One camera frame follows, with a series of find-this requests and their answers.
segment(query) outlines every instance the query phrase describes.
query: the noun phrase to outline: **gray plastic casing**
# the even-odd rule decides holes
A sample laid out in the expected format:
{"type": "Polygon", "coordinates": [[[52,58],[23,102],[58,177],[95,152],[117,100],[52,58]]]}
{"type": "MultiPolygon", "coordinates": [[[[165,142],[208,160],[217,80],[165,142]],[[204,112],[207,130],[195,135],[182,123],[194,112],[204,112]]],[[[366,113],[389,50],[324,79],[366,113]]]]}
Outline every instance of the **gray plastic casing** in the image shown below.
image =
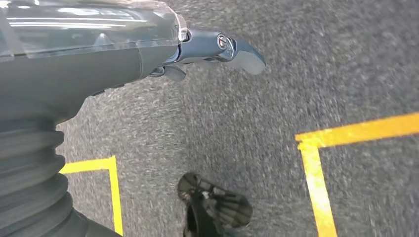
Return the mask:
{"type": "MultiPolygon", "coordinates": [[[[36,28],[39,31],[28,29],[31,34],[16,34],[6,19],[13,10],[37,7],[42,13],[43,7],[51,10],[58,4],[101,7],[69,1],[42,1],[54,7],[36,5],[38,1],[14,2],[18,4],[8,6],[7,11],[0,9],[0,237],[118,237],[72,208],[67,178],[59,174],[65,159],[55,153],[64,134],[55,126],[73,118],[87,97],[143,79],[170,58],[178,49],[177,39],[172,39],[181,27],[175,27],[178,18],[163,16],[172,21],[168,23],[145,9],[150,17],[145,19],[148,26],[142,34],[134,32],[140,25],[131,25],[118,34],[112,32],[112,37],[96,35],[99,40],[91,42],[99,44],[84,43],[83,50],[77,44],[65,49],[45,44],[31,51],[33,47],[19,42],[36,42],[39,37],[42,43],[49,32],[41,26],[36,28]],[[166,39],[155,42],[158,37],[166,39]]],[[[118,3],[105,5],[121,8],[118,3]]],[[[72,35],[61,30],[62,40],[72,35]]],[[[54,31],[52,39],[60,38],[59,32],[54,31]]]]}

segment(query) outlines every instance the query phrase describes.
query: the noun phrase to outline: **robotic hand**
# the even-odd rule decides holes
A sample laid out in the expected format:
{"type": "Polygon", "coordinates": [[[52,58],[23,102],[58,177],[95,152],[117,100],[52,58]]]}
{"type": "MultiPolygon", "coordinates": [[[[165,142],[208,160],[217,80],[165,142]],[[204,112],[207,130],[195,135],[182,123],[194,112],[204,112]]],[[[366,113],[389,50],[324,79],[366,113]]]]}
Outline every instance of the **robotic hand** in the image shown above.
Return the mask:
{"type": "MultiPolygon", "coordinates": [[[[148,76],[179,81],[178,66],[199,61],[265,67],[248,43],[188,29],[162,2],[0,0],[0,237],[119,237],[73,209],[56,125],[89,96],[148,76]]],[[[192,186],[200,220],[211,219],[204,200],[227,203],[192,186]]]]}
{"type": "Polygon", "coordinates": [[[199,61],[222,62],[252,75],[261,73],[266,66],[262,55],[242,40],[229,38],[221,32],[188,29],[176,53],[150,76],[166,75],[174,81],[181,81],[186,74],[177,65],[199,61]]]}

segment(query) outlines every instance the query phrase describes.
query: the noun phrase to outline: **yellow tape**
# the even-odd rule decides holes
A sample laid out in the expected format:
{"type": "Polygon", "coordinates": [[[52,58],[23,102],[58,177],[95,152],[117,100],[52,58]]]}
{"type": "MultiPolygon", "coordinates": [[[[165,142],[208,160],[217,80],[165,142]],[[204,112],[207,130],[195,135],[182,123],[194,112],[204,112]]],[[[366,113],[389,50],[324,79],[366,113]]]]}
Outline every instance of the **yellow tape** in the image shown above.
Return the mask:
{"type": "Polygon", "coordinates": [[[123,236],[121,199],[118,184],[118,172],[115,156],[106,159],[85,160],[74,163],[67,163],[61,170],[62,174],[71,174],[77,172],[86,172],[94,170],[109,170],[109,179],[111,183],[112,212],[114,216],[115,232],[123,236]]]}
{"type": "Polygon", "coordinates": [[[319,148],[365,142],[419,133],[419,113],[377,119],[342,127],[298,134],[298,149],[304,165],[317,231],[335,237],[336,227],[320,162],[319,148]]]}
{"type": "Polygon", "coordinates": [[[319,149],[309,142],[300,143],[298,149],[302,155],[317,232],[320,237],[336,237],[335,222],[320,163],[319,149]]]}
{"type": "Polygon", "coordinates": [[[109,179],[111,181],[112,206],[114,212],[115,232],[123,236],[121,200],[118,184],[117,160],[115,156],[109,158],[109,179]]]}
{"type": "Polygon", "coordinates": [[[297,141],[310,140],[321,148],[415,133],[419,133],[419,113],[303,133],[295,138],[297,141]]]}

